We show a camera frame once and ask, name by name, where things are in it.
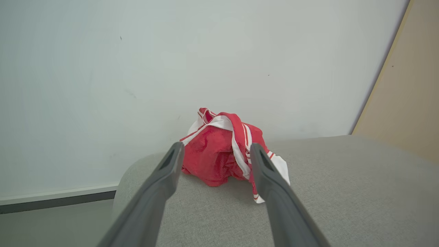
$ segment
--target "dark baseboard strip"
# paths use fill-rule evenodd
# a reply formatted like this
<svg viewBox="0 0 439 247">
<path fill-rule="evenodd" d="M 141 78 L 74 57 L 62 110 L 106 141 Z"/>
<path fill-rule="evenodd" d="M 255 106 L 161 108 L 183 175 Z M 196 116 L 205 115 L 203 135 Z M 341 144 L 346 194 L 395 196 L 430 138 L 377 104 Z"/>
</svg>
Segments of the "dark baseboard strip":
<svg viewBox="0 0 439 247">
<path fill-rule="evenodd" d="M 108 192 L 83 195 L 83 196 L 72 196 L 72 197 L 65 197 L 65 198 L 58 198 L 58 199 L 51 199 L 44 201 L 2 205 L 0 206 L 0 214 L 17 213 L 17 212 L 23 212 L 23 211 L 29 211 L 35 209 L 61 207 L 61 206 L 79 204 L 79 203 L 89 203 L 89 202 L 95 202 L 100 200 L 109 200 L 109 199 L 114 199 L 115 194 L 116 191 L 108 191 Z"/>
</svg>

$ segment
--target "white baseboard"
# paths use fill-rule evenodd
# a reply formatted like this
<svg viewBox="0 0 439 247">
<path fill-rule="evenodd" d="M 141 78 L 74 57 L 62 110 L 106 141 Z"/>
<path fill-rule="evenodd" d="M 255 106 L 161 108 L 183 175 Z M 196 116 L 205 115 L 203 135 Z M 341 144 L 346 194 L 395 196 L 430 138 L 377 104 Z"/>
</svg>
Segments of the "white baseboard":
<svg viewBox="0 0 439 247">
<path fill-rule="evenodd" d="M 36 194 L 30 194 L 30 195 L 0 197 L 0 206 L 1 205 L 16 204 L 16 203 L 28 203 L 28 202 L 35 202 L 35 201 L 51 200 L 51 199 L 58 199 L 58 198 L 71 197 L 71 196 L 83 196 L 83 195 L 90 195 L 90 194 L 95 194 L 95 193 L 114 191 L 117 189 L 118 185 L 119 185 L 119 183 L 110 184 L 110 185 L 85 187 L 85 188 L 79 188 L 79 189 L 66 189 L 66 190 L 59 190 L 59 191 L 52 191 L 52 192 L 36 193 Z"/>
</svg>

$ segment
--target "beige panel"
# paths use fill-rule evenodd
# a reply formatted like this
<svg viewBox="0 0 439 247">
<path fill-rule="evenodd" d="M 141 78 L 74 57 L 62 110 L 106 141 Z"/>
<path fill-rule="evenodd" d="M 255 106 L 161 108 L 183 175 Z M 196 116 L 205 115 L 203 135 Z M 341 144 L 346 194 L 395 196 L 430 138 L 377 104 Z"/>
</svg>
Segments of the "beige panel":
<svg viewBox="0 0 439 247">
<path fill-rule="evenodd" d="M 439 0 L 412 0 L 354 135 L 439 163 Z"/>
</svg>

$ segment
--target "gray fabric surface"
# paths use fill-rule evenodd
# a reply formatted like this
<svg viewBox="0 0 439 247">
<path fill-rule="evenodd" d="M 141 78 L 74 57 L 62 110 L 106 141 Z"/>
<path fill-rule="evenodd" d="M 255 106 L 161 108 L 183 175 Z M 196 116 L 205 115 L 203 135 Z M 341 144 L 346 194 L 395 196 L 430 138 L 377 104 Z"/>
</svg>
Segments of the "gray fabric surface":
<svg viewBox="0 0 439 247">
<path fill-rule="evenodd" d="M 274 142 L 291 187 L 332 246 L 439 246 L 439 166 L 356 136 Z M 116 217 L 163 154 L 123 176 Z M 265 204 L 248 182 L 208 187 L 181 174 L 167 202 L 157 246 L 273 246 Z"/>
</svg>

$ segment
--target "gray floor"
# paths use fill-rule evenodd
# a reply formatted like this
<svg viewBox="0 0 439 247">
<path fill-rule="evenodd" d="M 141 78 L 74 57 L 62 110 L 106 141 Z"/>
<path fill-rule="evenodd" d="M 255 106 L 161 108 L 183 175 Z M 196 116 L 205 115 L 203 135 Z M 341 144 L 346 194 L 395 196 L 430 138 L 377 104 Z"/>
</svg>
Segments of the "gray floor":
<svg viewBox="0 0 439 247">
<path fill-rule="evenodd" d="M 0 214 L 0 246 L 92 247 L 111 222 L 113 200 Z"/>
</svg>

